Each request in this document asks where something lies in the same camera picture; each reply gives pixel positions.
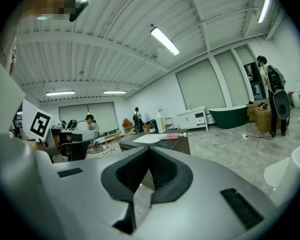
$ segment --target chair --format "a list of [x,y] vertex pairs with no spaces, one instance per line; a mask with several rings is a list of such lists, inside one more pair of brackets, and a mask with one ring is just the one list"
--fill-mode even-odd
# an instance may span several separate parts
[[175,128],[174,121],[172,120],[172,117],[165,118],[164,121],[165,121],[164,127],[167,131],[170,131],[170,129],[168,129],[168,127],[173,126],[173,129]]

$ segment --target black pants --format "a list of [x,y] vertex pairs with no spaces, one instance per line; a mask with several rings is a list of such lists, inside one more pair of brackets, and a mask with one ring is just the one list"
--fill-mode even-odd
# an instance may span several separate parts
[[[277,110],[274,103],[274,94],[268,90],[269,93],[269,101],[270,101],[270,108],[271,108],[271,130],[273,132],[277,131]],[[281,132],[285,132],[287,130],[287,120],[281,119]]]

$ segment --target bathtub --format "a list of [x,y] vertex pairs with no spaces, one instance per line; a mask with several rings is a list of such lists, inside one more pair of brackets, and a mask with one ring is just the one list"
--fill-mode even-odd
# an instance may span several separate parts
[[223,129],[243,126],[248,118],[248,105],[210,108],[209,111],[216,124]]

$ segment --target ceiling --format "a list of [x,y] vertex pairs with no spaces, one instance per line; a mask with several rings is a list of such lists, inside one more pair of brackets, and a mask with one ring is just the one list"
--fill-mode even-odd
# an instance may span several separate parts
[[[126,97],[176,67],[220,46],[273,32],[279,3],[257,24],[264,0],[88,0],[75,22],[24,19],[12,77],[40,102]],[[179,49],[174,56],[151,24]],[[74,95],[46,92],[74,90]]]

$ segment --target bottle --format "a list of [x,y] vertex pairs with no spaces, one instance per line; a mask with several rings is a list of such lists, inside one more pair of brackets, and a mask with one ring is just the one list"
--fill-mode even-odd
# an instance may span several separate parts
[[159,139],[160,140],[172,140],[172,139],[178,139],[181,137],[187,137],[187,133],[166,133],[166,134],[160,134]]
[[165,123],[164,123],[164,118],[161,114],[162,110],[159,110],[157,115],[156,115],[156,126],[158,127],[158,132],[160,134],[165,132]]

